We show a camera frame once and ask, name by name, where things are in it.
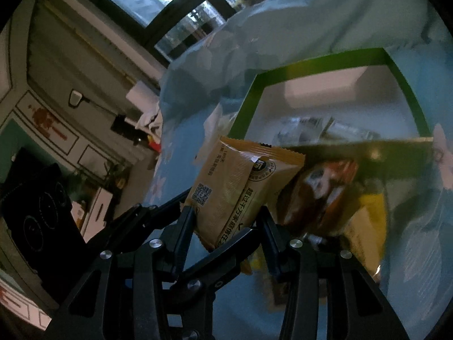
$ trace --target red object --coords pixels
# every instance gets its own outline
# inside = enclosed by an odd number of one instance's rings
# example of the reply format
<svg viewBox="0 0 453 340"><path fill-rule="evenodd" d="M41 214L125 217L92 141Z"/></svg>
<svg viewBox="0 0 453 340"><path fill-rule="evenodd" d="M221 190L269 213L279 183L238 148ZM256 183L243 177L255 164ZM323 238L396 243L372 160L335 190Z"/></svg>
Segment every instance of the red object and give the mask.
<svg viewBox="0 0 453 340"><path fill-rule="evenodd" d="M155 141L152 141L148 144L153 150L155 150L157 153L162 152L162 147L160 144L157 144Z"/></svg>

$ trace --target open cardboard box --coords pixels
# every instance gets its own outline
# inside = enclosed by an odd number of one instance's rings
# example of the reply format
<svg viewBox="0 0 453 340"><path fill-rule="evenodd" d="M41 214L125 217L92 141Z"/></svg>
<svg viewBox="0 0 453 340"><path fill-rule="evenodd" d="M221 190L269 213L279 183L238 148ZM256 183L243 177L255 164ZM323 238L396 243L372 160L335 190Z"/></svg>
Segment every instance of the open cardboard box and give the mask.
<svg viewBox="0 0 453 340"><path fill-rule="evenodd" d="M309 168L323 160L359 161L358 179L417 177L432 138L417 99L382 48L304 60L256 76L229 137L272 144L291 117L329 117L372 130L379 141L305 144Z"/></svg>

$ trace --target brown snack bag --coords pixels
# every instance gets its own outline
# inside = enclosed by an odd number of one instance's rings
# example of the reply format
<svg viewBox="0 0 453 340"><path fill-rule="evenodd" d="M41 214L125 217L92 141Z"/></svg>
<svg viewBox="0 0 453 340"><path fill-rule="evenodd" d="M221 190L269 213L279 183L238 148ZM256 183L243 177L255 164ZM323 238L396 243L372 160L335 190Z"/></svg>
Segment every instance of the brown snack bag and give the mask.
<svg viewBox="0 0 453 340"><path fill-rule="evenodd" d="M195 231L205 247L216 248L251 226L267 195L279 193L304 159L284 148L221 137L185 202L195 209Z"/></svg>
<svg viewBox="0 0 453 340"><path fill-rule="evenodd" d="M321 237L337 228L345 191L357 172L355 161L324 162L300 174L279 196L277 221L292 236L308 232Z"/></svg>

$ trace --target metal bolt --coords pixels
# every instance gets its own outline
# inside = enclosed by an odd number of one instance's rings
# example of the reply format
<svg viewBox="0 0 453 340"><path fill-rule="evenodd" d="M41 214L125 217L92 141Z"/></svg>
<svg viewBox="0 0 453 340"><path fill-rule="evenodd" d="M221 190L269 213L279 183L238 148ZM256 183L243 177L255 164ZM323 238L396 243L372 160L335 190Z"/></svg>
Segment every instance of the metal bolt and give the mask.
<svg viewBox="0 0 453 340"><path fill-rule="evenodd" d="M340 255L344 258L344 259L350 259L352 258L352 253L350 251L341 251L340 252Z"/></svg>
<svg viewBox="0 0 453 340"><path fill-rule="evenodd" d="M291 245L293 248L300 248L302 246L302 241L299 239L293 239L289 242L289 245Z"/></svg>
<svg viewBox="0 0 453 340"><path fill-rule="evenodd" d="M99 255L99 257L101 257L102 259L109 259L111 256L112 256L112 252L110 252L110 251L103 251Z"/></svg>
<svg viewBox="0 0 453 340"><path fill-rule="evenodd" d="M200 287L201 287L201 281L199 279L193 279L187 283L187 288L191 292L197 292L200 289Z"/></svg>
<svg viewBox="0 0 453 340"><path fill-rule="evenodd" d="M188 330L183 332L183 340L197 340L198 334L194 330Z"/></svg>
<svg viewBox="0 0 453 340"><path fill-rule="evenodd" d="M153 239L149 241L151 248L159 248L160 246L162 246L162 244L164 243L160 239Z"/></svg>

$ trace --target qr code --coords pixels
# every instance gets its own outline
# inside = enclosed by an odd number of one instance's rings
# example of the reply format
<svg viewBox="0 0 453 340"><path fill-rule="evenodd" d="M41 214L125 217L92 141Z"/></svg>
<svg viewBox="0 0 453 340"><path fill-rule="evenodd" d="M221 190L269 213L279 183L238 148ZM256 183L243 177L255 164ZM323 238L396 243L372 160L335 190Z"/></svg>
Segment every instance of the qr code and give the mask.
<svg viewBox="0 0 453 340"><path fill-rule="evenodd" d="M212 189L203 185L203 184L198 184L196 187L195 192L192 195L192 199L201 204L201 206L204 206L204 203L208 200L209 195L211 194Z"/></svg>

